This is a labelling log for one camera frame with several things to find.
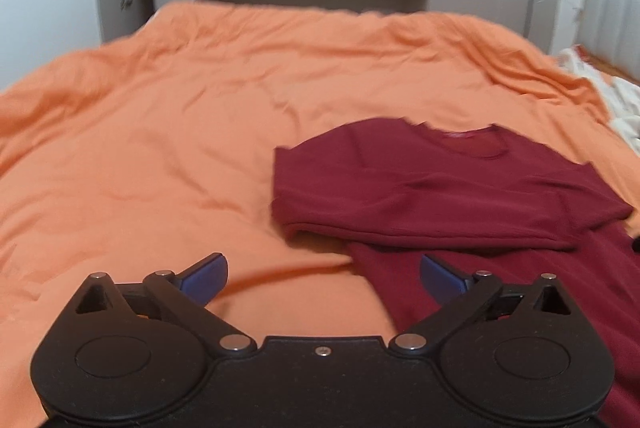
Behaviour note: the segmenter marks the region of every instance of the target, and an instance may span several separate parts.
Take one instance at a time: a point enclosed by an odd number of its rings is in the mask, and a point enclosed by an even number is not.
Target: metal pin
[[[228,334],[220,338],[220,347],[225,350],[245,350],[251,345],[251,338],[244,334]]]
[[[325,358],[331,354],[332,350],[329,347],[316,347],[315,352],[318,356]]]
[[[396,338],[396,345],[404,350],[418,350],[427,344],[427,339],[420,334],[400,334]]]

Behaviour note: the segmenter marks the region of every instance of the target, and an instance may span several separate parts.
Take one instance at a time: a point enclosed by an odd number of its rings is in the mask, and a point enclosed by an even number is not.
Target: red object
[[[399,331],[433,313],[418,262],[437,254],[510,283],[556,273],[616,361],[602,416],[640,426],[640,256],[633,208],[590,165],[497,125],[443,132],[368,119],[276,150],[274,219],[343,238]]]

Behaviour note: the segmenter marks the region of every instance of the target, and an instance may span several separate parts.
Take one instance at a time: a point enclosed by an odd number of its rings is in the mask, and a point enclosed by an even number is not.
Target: headboard
[[[576,43],[597,69],[640,81],[640,0],[585,0]]]

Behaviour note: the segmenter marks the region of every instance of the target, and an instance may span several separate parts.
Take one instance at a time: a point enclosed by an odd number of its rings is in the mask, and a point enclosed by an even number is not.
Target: orange blanket
[[[0,425],[43,420],[30,357],[96,270],[140,281],[222,251],[230,282],[209,308],[258,340],[390,337],[340,243],[286,244],[269,209],[275,146],[373,116],[496,122],[593,162],[640,204],[640,158],[606,127],[590,83],[503,27],[169,5],[132,37],[63,56],[0,96]],[[630,226],[640,230],[637,214]]]

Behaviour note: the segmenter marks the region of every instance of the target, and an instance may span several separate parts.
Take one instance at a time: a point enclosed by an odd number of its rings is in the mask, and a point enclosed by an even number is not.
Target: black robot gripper
[[[558,278],[503,284],[424,256],[441,304],[388,347],[378,336],[247,334],[204,308],[212,254],[180,274],[93,273],[31,361],[46,428],[602,428],[609,351]]]

